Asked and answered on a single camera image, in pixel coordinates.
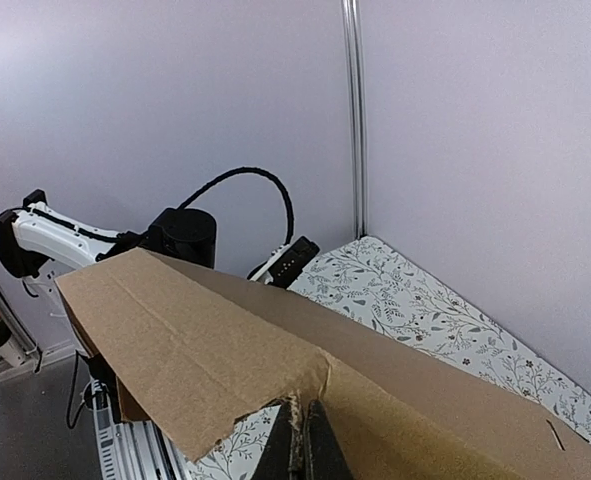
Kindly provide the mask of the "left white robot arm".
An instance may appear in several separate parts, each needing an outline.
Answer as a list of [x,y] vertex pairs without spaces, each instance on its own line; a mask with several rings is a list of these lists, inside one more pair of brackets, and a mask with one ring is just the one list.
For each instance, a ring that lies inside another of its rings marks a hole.
[[22,281],[29,296],[47,298],[53,316],[70,327],[55,286],[60,275],[55,264],[75,271],[132,249],[144,249],[212,268],[216,237],[216,220],[203,210],[166,208],[142,233],[107,230],[55,211],[45,192],[36,189],[20,206],[0,213],[0,263]]

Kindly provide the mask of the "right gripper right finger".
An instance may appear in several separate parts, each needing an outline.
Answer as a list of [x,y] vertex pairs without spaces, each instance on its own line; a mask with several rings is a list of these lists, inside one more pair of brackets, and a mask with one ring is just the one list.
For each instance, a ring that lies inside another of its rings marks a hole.
[[308,405],[304,422],[304,478],[306,480],[353,480],[326,410],[319,400]]

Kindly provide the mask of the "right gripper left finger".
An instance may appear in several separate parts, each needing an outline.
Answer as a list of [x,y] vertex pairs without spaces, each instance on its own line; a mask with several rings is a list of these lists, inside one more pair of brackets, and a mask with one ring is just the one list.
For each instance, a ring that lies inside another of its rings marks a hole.
[[258,480],[296,480],[303,476],[302,409],[294,398],[281,401],[257,464]]

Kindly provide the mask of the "brown cardboard box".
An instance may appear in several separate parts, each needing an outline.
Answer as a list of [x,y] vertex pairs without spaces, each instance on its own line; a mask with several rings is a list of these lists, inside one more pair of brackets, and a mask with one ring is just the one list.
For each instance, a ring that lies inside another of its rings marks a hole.
[[276,400],[320,401],[357,479],[591,479],[544,408],[298,294],[134,249],[58,279],[82,342],[191,460]]

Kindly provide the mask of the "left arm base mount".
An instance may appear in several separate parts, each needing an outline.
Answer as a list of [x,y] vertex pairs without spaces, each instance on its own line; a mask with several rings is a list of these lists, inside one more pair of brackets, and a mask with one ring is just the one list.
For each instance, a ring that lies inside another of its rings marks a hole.
[[[79,394],[80,402],[76,407],[75,412],[72,412],[77,392],[77,377],[81,363],[84,363],[87,367],[90,380],[89,384]],[[65,414],[66,427],[69,430],[75,429],[83,409],[94,410],[100,407],[109,407],[113,422],[121,422],[116,375],[100,354],[86,357],[79,351],[76,351]]]

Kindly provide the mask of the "floral patterned table mat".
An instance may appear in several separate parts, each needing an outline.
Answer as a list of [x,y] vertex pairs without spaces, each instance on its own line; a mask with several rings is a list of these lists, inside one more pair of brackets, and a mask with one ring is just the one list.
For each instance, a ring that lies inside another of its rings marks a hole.
[[488,454],[556,447],[591,462],[591,395],[376,238],[321,255],[285,295],[224,274],[206,285],[268,320],[288,306],[283,329]]

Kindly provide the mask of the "left aluminium corner post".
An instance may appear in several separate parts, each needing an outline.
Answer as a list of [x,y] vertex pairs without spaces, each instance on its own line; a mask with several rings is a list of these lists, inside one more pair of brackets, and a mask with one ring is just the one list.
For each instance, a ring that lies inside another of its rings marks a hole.
[[343,0],[341,9],[351,126],[354,236],[356,239],[360,239],[367,235],[368,199],[367,129],[359,2],[356,0]]

